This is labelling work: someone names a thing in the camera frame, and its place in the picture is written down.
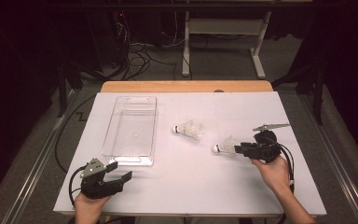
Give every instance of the feathered shuttlecock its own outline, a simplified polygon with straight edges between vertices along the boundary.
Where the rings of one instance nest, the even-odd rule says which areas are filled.
[[[214,145],[212,151],[214,153],[235,153],[235,141],[232,135],[223,143]]]
[[[194,122],[192,119],[186,123],[173,126],[172,131],[174,133],[182,133],[189,137],[200,140],[203,134],[203,125],[202,123]]]

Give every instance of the white paper sheet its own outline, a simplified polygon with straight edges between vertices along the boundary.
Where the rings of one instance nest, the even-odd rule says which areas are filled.
[[[255,142],[253,128],[289,122],[277,92],[99,93],[54,211],[73,213],[68,196],[70,176],[93,157],[103,161],[103,140],[116,98],[140,95],[158,98],[154,164],[151,167],[119,166],[107,174],[105,180],[133,171],[132,180],[105,205],[104,212],[134,216],[238,217],[282,213],[279,202],[248,158],[212,152],[214,145],[223,143],[231,135],[238,143]],[[189,119],[203,123],[201,140],[172,132],[174,125]],[[325,215],[292,128],[273,132],[278,142],[293,154],[298,200],[310,214]],[[78,188],[80,178],[75,178],[73,185],[73,189]]]

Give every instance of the transparent plastic tray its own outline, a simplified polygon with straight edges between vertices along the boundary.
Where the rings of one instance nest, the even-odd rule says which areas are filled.
[[[152,165],[157,98],[118,97],[102,155],[118,165]]]

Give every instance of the cable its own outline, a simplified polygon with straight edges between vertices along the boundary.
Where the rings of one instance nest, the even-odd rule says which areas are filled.
[[[75,175],[77,175],[77,173],[79,173],[80,171],[86,169],[86,167],[87,167],[87,165],[84,165],[84,166],[79,167],[77,170],[75,170],[71,176],[71,179],[69,180],[69,199],[71,200],[71,203],[73,206],[75,206],[75,200],[74,200],[74,196],[72,195],[72,193],[75,190],[72,191],[72,183],[74,182]]]
[[[66,124],[68,123],[68,121],[71,119],[71,117],[75,114],[75,112],[78,110],[78,108],[80,108],[82,105],[84,105],[86,102],[88,102],[90,99],[94,98],[96,95],[91,96],[90,98],[88,98],[87,100],[85,100],[83,103],[81,103],[80,105],[78,105],[75,110],[69,115],[68,119],[65,121],[65,123],[62,125],[62,128],[60,129],[60,132],[58,133],[58,137],[57,137],[57,141],[55,143],[54,146],[54,157],[55,160],[58,164],[58,166],[60,166],[61,170],[63,170],[64,173],[68,173],[68,171],[63,168],[62,164],[60,163],[60,160],[58,158],[58,143],[60,142],[61,136],[62,136],[62,132],[66,127]]]

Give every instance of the table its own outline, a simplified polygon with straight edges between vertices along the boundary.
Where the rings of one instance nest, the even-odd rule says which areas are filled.
[[[225,92],[211,92],[216,88]],[[105,214],[277,217],[282,213],[279,202],[248,159],[239,154],[212,153],[213,145],[221,144],[230,135],[254,142],[252,128],[288,122],[278,93],[262,80],[106,82],[96,97],[54,211],[74,213],[67,193],[69,178],[91,158],[100,157],[115,99],[123,95],[158,98],[155,158],[153,166],[119,166],[106,175],[105,180],[110,180],[133,171],[123,192],[105,205]],[[171,131],[173,125],[190,118],[204,123],[205,135],[200,141]],[[286,127],[274,132],[295,158],[298,200],[310,214],[325,215],[293,130]],[[75,178],[74,188],[79,185],[80,178]]]

